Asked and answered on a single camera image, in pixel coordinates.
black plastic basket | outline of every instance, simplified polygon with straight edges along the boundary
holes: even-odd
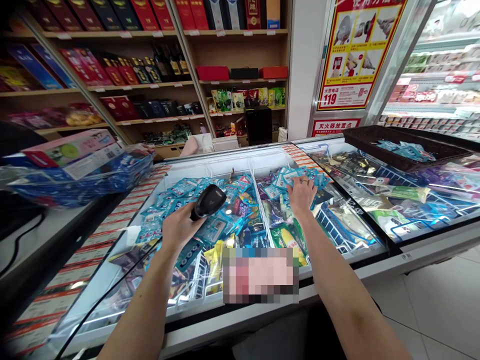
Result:
[[[445,164],[454,159],[467,157],[472,154],[471,151],[464,148],[397,131],[391,127],[361,126],[345,129],[343,130],[343,137],[346,143],[406,173]],[[411,160],[378,147],[377,144],[379,140],[389,140],[396,144],[399,144],[400,141],[420,144],[426,152],[433,154],[436,160],[427,162]]]

cable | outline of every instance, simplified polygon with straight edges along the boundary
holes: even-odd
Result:
[[[77,333],[79,332],[80,328],[82,327],[82,325],[84,324],[84,322],[87,321],[87,319],[89,318],[89,316],[94,312],[94,310],[96,309],[96,307],[98,305],[100,305],[100,303],[105,299],[105,297],[113,290],[115,289],[124,279],[125,277],[130,274],[130,272],[135,269],[137,267],[137,265],[147,257],[147,255],[150,254],[150,252],[152,251],[152,249],[155,249],[158,245],[158,243],[160,242],[160,240],[162,240],[162,238],[159,238],[155,244],[153,244],[153,246],[151,248],[148,249],[148,251],[140,258],[138,259],[138,261],[130,268],[128,269],[128,271],[123,274],[123,276],[116,282],[114,283],[109,289],[108,291],[106,291],[100,299],[98,299],[98,301],[95,303],[95,305],[93,305],[93,307],[86,313],[86,315],[84,316],[84,318],[78,323],[78,326],[75,328],[75,330],[73,330],[73,332],[70,334],[70,336],[68,337],[68,339],[66,340],[65,344],[63,345],[63,347],[60,349],[60,351],[58,352],[57,356],[55,357],[55,360],[60,360],[62,358],[62,354],[65,352],[65,350],[67,349],[67,347],[69,346],[69,344],[72,342],[72,340],[74,339],[75,335],[77,335]]]
[[[7,273],[7,271],[12,267],[12,265],[14,264],[15,260],[17,259],[17,256],[19,255],[19,249],[20,249],[20,239],[22,238],[22,236],[24,236],[25,234],[31,232],[33,229],[35,228],[38,228],[40,226],[41,223],[44,222],[45,220],[45,211],[43,211],[41,214],[40,214],[41,218],[40,218],[40,221],[36,223],[36,225],[32,226],[31,228],[29,228],[27,231],[23,232],[22,234],[20,234],[16,239],[15,239],[15,247],[13,249],[13,255],[8,263],[8,265],[2,270],[0,271],[0,278],[5,275]]]

hand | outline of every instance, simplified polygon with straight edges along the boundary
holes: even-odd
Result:
[[[179,253],[200,229],[207,218],[204,217],[197,221],[192,221],[190,214],[194,207],[195,202],[190,202],[177,211],[172,212],[163,221],[162,249]]]
[[[292,177],[293,187],[287,185],[290,207],[293,214],[298,217],[310,213],[310,206],[317,193],[317,186],[307,176]]]

floor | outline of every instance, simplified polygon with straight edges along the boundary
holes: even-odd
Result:
[[[414,360],[480,360],[480,246],[368,290]]]

poster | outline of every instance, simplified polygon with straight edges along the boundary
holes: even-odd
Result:
[[[360,119],[342,119],[342,120],[315,120],[313,122],[312,137],[325,136],[330,134],[340,134],[345,129],[356,128],[359,126]]]
[[[317,111],[364,109],[407,0],[337,0]]]

